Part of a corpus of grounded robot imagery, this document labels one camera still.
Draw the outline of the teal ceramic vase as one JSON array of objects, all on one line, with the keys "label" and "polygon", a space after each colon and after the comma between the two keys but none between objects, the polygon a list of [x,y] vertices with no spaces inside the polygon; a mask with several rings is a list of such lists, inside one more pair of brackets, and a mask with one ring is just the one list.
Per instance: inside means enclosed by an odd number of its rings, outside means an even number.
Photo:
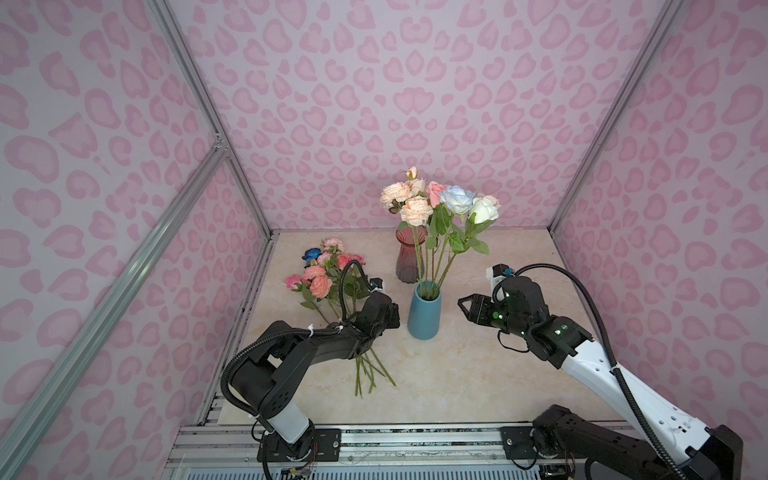
[{"label": "teal ceramic vase", "polygon": [[441,291],[432,281],[420,282],[411,300],[407,327],[412,337],[418,340],[434,338],[440,326]]}]

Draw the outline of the red glass vase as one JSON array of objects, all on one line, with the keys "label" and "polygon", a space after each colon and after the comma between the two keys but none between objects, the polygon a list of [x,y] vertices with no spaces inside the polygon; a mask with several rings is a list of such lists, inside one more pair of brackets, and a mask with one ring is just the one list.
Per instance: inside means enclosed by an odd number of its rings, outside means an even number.
[{"label": "red glass vase", "polygon": [[414,284],[418,281],[417,260],[419,255],[410,227],[398,230],[395,238],[400,244],[398,258],[395,264],[397,278],[406,284]]}]

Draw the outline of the pale blue rose stem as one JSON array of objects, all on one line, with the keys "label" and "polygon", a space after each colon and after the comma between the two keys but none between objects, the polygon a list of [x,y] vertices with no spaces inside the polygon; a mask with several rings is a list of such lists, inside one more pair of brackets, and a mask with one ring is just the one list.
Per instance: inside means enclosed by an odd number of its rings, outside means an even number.
[{"label": "pale blue rose stem", "polygon": [[433,215],[439,255],[434,268],[434,280],[441,289],[455,258],[471,246],[467,232],[469,214],[473,207],[475,193],[460,186],[445,187],[439,194],[439,204]]}]

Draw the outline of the peach rose spray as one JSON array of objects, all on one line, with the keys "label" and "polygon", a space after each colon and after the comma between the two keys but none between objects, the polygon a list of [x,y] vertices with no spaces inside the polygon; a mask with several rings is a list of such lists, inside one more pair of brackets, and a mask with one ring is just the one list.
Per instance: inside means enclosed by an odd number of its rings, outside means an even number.
[{"label": "peach rose spray", "polygon": [[433,213],[427,195],[427,183],[412,166],[406,173],[406,179],[386,186],[380,195],[380,203],[391,214],[400,218],[398,230],[410,227],[419,255],[417,260],[418,281],[424,273],[423,245],[426,241],[426,226]]}]

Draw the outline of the pink rose stem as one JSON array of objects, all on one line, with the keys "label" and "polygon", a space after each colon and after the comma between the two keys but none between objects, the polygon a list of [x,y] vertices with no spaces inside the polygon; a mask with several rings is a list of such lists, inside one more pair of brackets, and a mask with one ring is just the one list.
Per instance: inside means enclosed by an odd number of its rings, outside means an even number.
[{"label": "pink rose stem", "polygon": [[440,246],[440,235],[443,231],[443,228],[441,227],[441,221],[445,215],[440,194],[445,190],[445,188],[445,185],[441,185],[435,181],[431,181],[427,186],[429,205],[433,209],[433,213],[429,220],[429,237],[427,240],[427,249],[430,252],[429,279],[434,284],[437,284],[437,250]]}]

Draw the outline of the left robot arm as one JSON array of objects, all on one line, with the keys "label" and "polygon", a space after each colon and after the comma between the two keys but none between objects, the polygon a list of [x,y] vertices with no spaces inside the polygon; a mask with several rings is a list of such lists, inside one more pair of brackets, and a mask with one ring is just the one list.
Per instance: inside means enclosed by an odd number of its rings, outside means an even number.
[{"label": "left robot arm", "polygon": [[400,326],[399,307],[386,294],[371,293],[360,312],[322,329],[272,323],[224,367],[220,391],[237,409],[294,447],[306,444],[313,424],[294,402],[309,368],[333,360],[355,360],[374,340]]}]

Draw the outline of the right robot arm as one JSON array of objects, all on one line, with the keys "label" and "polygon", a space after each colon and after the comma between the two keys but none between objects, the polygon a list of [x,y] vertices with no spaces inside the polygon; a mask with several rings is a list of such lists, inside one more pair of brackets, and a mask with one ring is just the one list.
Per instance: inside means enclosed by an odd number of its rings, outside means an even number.
[{"label": "right robot arm", "polygon": [[674,405],[616,360],[610,346],[569,317],[550,313],[540,286],[521,275],[497,276],[490,295],[457,302],[468,321],[524,340],[526,352],[586,386],[638,432],[631,437],[552,405],[529,438],[506,441],[506,456],[599,464],[630,479],[738,479],[744,443],[729,427],[710,427]]}]

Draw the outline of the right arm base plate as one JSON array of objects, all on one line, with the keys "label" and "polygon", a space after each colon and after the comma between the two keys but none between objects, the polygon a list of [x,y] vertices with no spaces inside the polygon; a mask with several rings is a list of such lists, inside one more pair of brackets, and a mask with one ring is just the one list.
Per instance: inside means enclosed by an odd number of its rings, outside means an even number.
[{"label": "right arm base plate", "polygon": [[531,425],[503,426],[499,429],[507,460],[534,462],[538,458],[532,431]]}]

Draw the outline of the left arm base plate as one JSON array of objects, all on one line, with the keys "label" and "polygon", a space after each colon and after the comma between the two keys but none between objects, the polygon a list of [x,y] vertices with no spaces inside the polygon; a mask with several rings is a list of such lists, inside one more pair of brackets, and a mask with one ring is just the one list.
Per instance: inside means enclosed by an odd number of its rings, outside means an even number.
[{"label": "left arm base plate", "polygon": [[260,440],[257,459],[260,462],[336,462],[341,447],[340,429],[317,429],[313,425],[290,443],[279,433],[266,433]]}]

